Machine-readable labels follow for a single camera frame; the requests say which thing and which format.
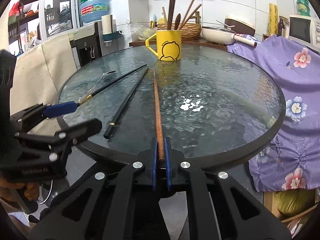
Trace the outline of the water dispenser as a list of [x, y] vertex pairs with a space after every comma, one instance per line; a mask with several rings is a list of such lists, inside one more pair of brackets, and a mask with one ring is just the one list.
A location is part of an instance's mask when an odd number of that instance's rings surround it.
[[75, 30], [69, 39], [77, 68], [119, 50], [118, 40], [104, 41], [101, 21]]

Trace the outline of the brown wooden chopstick one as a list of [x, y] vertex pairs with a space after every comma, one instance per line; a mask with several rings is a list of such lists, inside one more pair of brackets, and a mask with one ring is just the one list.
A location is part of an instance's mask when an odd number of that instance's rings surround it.
[[167, 23], [167, 15], [166, 15], [166, 12], [165, 12], [165, 8], [162, 7], [162, 11], [163, 11], [163, 17], [164, 17], [164, 23], [165, 23], [165, 26], [167, 28], [168, 26], [168, 23]]

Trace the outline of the white pan with lid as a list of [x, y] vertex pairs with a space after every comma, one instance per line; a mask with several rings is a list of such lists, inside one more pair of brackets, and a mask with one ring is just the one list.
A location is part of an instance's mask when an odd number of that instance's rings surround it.
[[217, 44], [231, 45], [235, 42], [241, 42], [254, 48], [258, 44], [256, 40], [249, 39], [246, 35], [237, 34], [228, 29], [202, 27], [201, 33], [205, 40]]

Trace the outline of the brown glass bottle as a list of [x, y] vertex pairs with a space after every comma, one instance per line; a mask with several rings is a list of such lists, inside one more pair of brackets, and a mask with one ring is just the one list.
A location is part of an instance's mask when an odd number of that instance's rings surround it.
[[285, 23], [284, 23], [284, 20], [282, 18], [280, 18], [280, 20], [278, 22], [277, 36], [285, 37]]

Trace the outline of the round glass table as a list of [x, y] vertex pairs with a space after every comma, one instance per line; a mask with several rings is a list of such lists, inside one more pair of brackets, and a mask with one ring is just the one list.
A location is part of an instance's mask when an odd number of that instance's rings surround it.
[[144, 70], [149, 69], [110, 139], [103, 132], [79, 148], [93, 159], [127, 164], [151, 147], [156, 135], [153, 70], [156, 72], [163, 135], [192, 165], [209, 170], [244, 163], [280, 130], [285, 99], [267, 72], [238, 55], [184, 45], [180, 61], [158, 61], [141, 46], [101, 57], [74, 73], [57, 101], [78, 101], [102, 75], [103, 87], [144, 64], [146, 67], [103, 90], [74, 113], [58, 119], [66, 128], [97, 118], [105, 131]]

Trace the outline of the brown wooden chopstick three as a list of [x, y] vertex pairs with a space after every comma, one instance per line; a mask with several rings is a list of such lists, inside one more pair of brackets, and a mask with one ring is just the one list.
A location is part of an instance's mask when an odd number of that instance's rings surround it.
[[189, 14], [189, 11], [190, 11], [190, 9], [191, 9], [194, 1], [195, 1], [195, 0], [191, 0], [191, 2], [190, 2], [190, 4], [189, 4], [189, 7], [188, 7], [188, 9], [187, 9], [187, 11], [186, 11], [186, 13], [185, 13], [185, 15], [184, 15], [184, 18], [183, 18], [183, 20], [182, 20], [182, 22], [181, 22], [178, 30], [181, 30], [181, 29], [183, 28], [183, 24], [185, 23], [185, 20], [187, 19], [187, 16], [188, 16], [188, 14]]

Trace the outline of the yellow duck mug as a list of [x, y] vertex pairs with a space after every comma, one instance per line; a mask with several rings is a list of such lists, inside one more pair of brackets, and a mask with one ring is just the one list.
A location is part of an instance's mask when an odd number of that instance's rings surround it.
[[[150, 47], [150, 41], [156, 39], [156, 51]], [[178, 61], [181, 59], [182, 35], [180, 30], [157, 30], [145, 41], [148, 48], [160, 61]]]

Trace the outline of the wooden handle metal spoon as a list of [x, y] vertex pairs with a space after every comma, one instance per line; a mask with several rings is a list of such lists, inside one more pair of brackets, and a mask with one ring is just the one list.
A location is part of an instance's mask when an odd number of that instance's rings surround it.
[[175, 18], [174, 30], [177, 30], [179, 28], [180, 21], [181, 21], [181, 15], [178, 14]]

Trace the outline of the blue water jug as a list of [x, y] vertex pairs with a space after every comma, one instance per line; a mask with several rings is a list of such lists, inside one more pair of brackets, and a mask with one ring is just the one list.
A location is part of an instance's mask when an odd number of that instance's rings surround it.
[[79, 12], [83, 24], [99, 21], [110, 14], [109, 0], [80, 0]]

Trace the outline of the plastic bag with vegetables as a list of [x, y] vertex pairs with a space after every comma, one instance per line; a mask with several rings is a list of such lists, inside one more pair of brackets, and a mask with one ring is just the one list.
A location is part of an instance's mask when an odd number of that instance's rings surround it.
[[125, 24], [118, 25], [118, 27], [123, 35], [134, 36], [143, 41], [156, 33], [155, 29], [150, 29], [140, 23], [131, 23], [128, 21]]

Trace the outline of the woven basin sink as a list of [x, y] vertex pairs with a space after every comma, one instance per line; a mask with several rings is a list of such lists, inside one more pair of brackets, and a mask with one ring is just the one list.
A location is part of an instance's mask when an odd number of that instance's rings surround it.
[[[164, 23], [157, 24], [157, 30], [166, 30], [167, 26]], [[197, 40], [200, 37], [201, 25], [196, 23], [186, 23], [181, 29], [181, 35], [183, 41]]]

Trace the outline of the brown wooden chopstick two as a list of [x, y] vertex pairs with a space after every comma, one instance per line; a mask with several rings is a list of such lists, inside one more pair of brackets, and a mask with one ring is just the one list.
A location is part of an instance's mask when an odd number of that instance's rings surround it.
[[168, 18], [167, 18], [167, 30], [171, 30], [171, 27], [172, 27], [172, 19], [173, 19], [173, 15], [174, 15], [175, 1], [176, 0], [169, 0], [169, 12], [168, 12]]

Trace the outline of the brown wooden chopstick five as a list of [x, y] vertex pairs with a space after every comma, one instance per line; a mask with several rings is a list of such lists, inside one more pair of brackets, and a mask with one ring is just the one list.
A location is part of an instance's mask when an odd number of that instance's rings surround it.
[[153, 86], [154, 86], [154, 98], [155, 98], [155, 123], [156, 123], [156, 135], [157, 135], [157, 144], [158, 144], [158, 158], [159, 158], [159, 160], [164, 160], [165, 159], [164, 139], [163, 139], [163, 129], [162, 129], [159, 94], [158, 94], [158, 85], [157, 85], [157, 78], [156, 78], [155, 70], [153, 70]]

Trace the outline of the black chopstick gold band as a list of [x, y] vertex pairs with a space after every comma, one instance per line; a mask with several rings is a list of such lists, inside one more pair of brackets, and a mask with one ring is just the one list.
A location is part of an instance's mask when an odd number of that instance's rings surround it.
[[129, 76], [129, 75], [131, 75], [131, 74], [133, 74], [133, 73], [141, 70], [142, 68], [144, 68], [144, 67], [146, 67], [146, 66], [147, 66], [147, 64], [144, 64], [144, 65], [142, 65], [142, 66], [140, 66], [140, 67], [138, 67], [138, 68], [136, 68], [136, 69], [134, 69], [134, 70], [131, 70], [131, 71], [123, 74], [122, 76], [114, 79], [113, 81], [109, 82], [108, 84], [104, 85], [103, 87], [100, 87], [100, 88], [96, 89], [96, 87], [97, 87], [97, 85], [99, 84], [99, 82], [102, 81], [103, 78], [104, 78], [105, 76], [107, 76], [108, 74], [114, 73], [114, 70], [104, 73], [104, 74], [102, 75], [102, 77], [98, 80], [98, 82], [97, 82], [95, 85], [93, 85], [91, 88], [89, 88], [89, 89], [84, 93], [84, 95], [79, 98], [78, 102], [76, 103], [76, 106], [79, 107], [79, 106], [83, 105], [85, 102], [87, 102], [89, 99], [93, 98], [94, 96], [96, 96], [97, 94], [99, 94], [100, 92], [102, 92], [103, 90], [107, 89], [108, 87], [114, 85], [114, 84], [117, 83], [118, 81], [120, 81], [120, 80], [124, 79], [125, 77], [127, 77], [127, 76]]

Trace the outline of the brown wooden chopstick four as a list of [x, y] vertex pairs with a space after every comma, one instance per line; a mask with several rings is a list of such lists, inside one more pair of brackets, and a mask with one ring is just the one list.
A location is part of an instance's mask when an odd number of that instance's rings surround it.
[[199, 4], [192, 12], [191, 14], [186, 18], [186, 20], [183, 21], [183, 23], [181, 24], [181, 26], [179, 27], [179, 30], [181, 30], [185, 24], [193, 17], [193, 14], [195, 14], [197, 12], [197, 10], [202, 6], [202, 4]]

